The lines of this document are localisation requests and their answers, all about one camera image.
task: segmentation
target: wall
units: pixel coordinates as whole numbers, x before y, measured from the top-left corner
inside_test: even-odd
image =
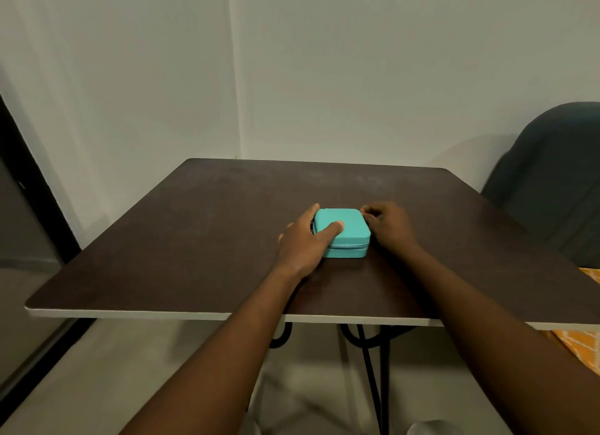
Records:
[[[16,182],[0,161],[0,268],[15,266],[55,269],[58,260]]]
[[[0,91],[82,245],[188,157],[447,167],[480,189],[600,94],[596,0],[0,0]]]

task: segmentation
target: person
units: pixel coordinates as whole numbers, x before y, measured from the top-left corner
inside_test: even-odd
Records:
[[[271,271],[125,426],[122,435],[237,434],[283,310],[341,233],[312,234],[315,204],[279,237]],[[381,246],[415,274],[460,355],[514,433],[600,433],[600,379],[440,263],[393,202],[361,208]]]

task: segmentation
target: turquoise box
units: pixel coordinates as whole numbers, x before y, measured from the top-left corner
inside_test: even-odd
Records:
[[[367,254],[371,231],[359,210],[324,209],[317,211],[312,232],[325,229],[331,222],[344,222],[344,231],[337,235],[325,251],[325,258],[362,258]]]

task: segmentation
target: brown tabletop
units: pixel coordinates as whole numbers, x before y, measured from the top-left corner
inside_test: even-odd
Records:
[[[225,319],[268,272],[277,235],[309,205],[405,206],[419,241],[539,329],[600,329],[600,286],[449,171],[190,159],[27,302],[41,316]],[[371,244],[325,259],[286,311],[297,322],[439,325],[401,264]]]

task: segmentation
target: white table edge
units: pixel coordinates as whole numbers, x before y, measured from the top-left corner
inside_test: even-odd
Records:
[[[117,318],[151,320],[226,320],[231,313],[218,312],[166,312],[166,311],[130,311],[130,310],[71,310],[71,309],[32,309],[25,307],[34,317],[49,318]],[[387,318],[356,317],[339,315],[300,315],[285,314],[283,320],[293,323],[330,323],[350,325],[391,325],[391,326],[443,326],[442,321],[434,318]],[[600,324],[527,322],[531,327],[551,331],[600,331]]]

